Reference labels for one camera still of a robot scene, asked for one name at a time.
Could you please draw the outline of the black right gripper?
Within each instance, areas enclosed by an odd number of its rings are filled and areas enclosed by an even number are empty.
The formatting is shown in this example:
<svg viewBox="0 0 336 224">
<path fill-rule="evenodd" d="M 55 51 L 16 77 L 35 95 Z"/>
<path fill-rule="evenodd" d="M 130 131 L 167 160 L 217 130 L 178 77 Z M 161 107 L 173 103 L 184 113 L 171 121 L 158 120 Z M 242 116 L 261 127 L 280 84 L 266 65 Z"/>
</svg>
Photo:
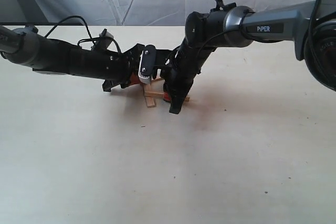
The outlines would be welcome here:
<svg viewBox="0 0 336 224">
<path fill-rule="evenodd" d="M 163 74 L 163 100 L 170 102 L 170 113 L 180 113 L 195 77 L 201 73 L 212 52 L 212 47 L 191 47 L 183 40 L 177 52 L 170 57 L 171 69 Z"/>
</svg>

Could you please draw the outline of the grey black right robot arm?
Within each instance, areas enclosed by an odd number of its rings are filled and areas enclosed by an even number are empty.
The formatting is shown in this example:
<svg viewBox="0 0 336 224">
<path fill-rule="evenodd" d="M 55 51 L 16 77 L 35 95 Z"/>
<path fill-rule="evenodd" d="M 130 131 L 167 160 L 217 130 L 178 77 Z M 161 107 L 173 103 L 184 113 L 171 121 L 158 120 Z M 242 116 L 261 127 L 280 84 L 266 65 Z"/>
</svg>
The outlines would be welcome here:
<svg viewBox="0 0 336 224">
<path fill-rule="evenodd" d="M 320 84 L 335 89 L 335 0 L 313 0 L 261 12 L 232 5 L 209 13 L 190 13 L 184 39 L 164 77 L 169 112 L 180 113 L 195 77 L 217 48 L 282 41 L 293 42 L 297 60 L 306 63 Z"/>
</svg>

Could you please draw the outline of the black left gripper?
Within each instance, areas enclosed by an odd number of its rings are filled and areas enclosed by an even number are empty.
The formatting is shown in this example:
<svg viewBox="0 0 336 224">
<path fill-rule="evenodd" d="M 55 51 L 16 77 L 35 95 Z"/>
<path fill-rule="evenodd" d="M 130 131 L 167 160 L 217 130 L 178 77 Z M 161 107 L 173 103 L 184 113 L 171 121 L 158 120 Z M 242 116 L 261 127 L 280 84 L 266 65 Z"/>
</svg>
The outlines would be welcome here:
<svg viewBox="0 0 336 224">
<path fill-rule="evenodd" d="M 112 88 L 128 88 L 142 84 L 138 76 L 140 57 L 145 45 L 136 44 L 125 52 L 111 50 L 86 50 L 74 47 L 67 56 L 67 74 L 78 77 L 101 79 L 102 89 L 110 92 Z M 167 49 L 156 48 L 157 71 L 166 68 Z"/>
</svg>

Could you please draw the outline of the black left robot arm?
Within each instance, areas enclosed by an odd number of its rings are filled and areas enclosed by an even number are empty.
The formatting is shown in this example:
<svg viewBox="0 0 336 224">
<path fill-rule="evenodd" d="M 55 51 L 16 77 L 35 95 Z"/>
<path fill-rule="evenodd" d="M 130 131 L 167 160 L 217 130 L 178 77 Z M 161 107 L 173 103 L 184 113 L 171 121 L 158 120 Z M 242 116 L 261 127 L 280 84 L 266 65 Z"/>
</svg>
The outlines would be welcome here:
<svg viewBox="0 0 336 224">
<path fill-rule="evenodd" d="M 115 42 L 107 29 L 97 37 L 81 39 L 74 45 L 42 36 L 35 26 L 16 29 L 1 26 L 2 57 L 34 72 L 101 79 L 104 92 L 116 86 L 124 89 L 157 79 L 156 71 L 145 76 L 141 60 L 147 48 L 143 44 L 135 44 L 125 52 L 120 48 L 109 50 L 110 44 Z"/>
</svg>

